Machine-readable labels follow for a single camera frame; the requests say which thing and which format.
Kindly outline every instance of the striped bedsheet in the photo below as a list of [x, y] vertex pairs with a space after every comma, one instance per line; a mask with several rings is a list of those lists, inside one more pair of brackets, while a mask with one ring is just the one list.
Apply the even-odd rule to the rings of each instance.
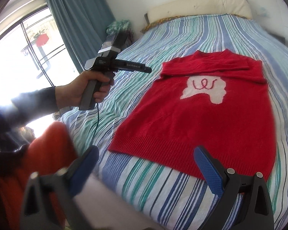
[[[268, 35], [255, 21], [231, 15], [178, 18], [151, 29], [119, 59], [145, 63], [151, 74], [119, 72], [108, 98], [96, 109], [75, 108], [62, 117], [79, 154], [95, 144], [100, 159], [95, 173], [117, 195], [168, 229], [197, 229], [217, 202], [205, 181], [126, 154], [107, 151], [123, 120], [137, 106], [161, 71], [161, 63], [196, 50], [234, 53], [262, 60], [269, 84], [277, 131], [277, 156], [267, 182], [273, 206], [275, 229], [288, 221], [288, 48]], [[224, 229], [232, 225], [242, 196], [238, 196]]]

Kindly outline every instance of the white patch on sweater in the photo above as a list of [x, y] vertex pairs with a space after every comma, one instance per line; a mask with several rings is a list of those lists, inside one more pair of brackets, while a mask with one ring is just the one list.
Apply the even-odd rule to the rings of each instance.
[[196, 94], [208, 94], [211, 103], [220, 104], [226, 94], [226, 83], [216, 76], [191, 76], [187, 81], [187, 88], [180, 99], [189, 98]]

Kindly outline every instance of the device handle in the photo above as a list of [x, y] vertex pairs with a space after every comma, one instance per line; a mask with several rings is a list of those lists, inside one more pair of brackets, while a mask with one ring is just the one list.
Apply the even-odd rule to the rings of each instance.
[[[112, 72], [105, 72], [105, 76], [109, 77], [110, 79], [114, 78], [115, 74]], [[104, 86], [108, 85], [109, 82], [100, 82], [98, 80], [89, 80], [88, 84], [83, 91], [81, 101], [79, 104], [79, 110], [80, 111], [87, 111], [87, 110], [92, 110], [95, 108], [96, 102], [95, 98], [93, 97], [93, 94], [99, 89]]]

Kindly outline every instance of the human hand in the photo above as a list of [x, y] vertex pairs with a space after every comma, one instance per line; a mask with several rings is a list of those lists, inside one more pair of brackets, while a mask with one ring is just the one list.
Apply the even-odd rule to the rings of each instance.
[[114, 79], [109, 79], [101, 72], [83, 71], [71, 83], [55, 87], [55, 99], [59, 109], [66, 106], [79, 106], [80, 100], [89, 80], [98, 80], [108, 82], [108, 85], [102, 86], [98, 92], [93, 94], [96, 103], [101, 103], [108, 96], [110, 88], [114, 85]]

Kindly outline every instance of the silver bolt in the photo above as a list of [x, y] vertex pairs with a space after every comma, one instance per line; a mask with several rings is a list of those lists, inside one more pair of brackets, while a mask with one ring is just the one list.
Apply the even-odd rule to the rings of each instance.
[[56, 172], [58, 176], [62, 176], [67, 173], [67, 168], [62, 168]]
[[256, 176], [259, 177], [259, 178], [262, 178], [262, 177], [263, 177], [263, 174], [262, 174], [261, 172], [257, 172], [257, 173], [256, 173]]
[[228, 168], [228, 169], [227, 169], [227, 173], [233, 175], [233, 174], [235, 173], [235, 170], [232, 169], [232, 168]]
[[38, 173], [37, 173], [37, 172], [33, 172], [33, 173], [30, 175], [30, 178], [31, 178], [31, 179], [35, 179], [36, 177], [38, 177]]

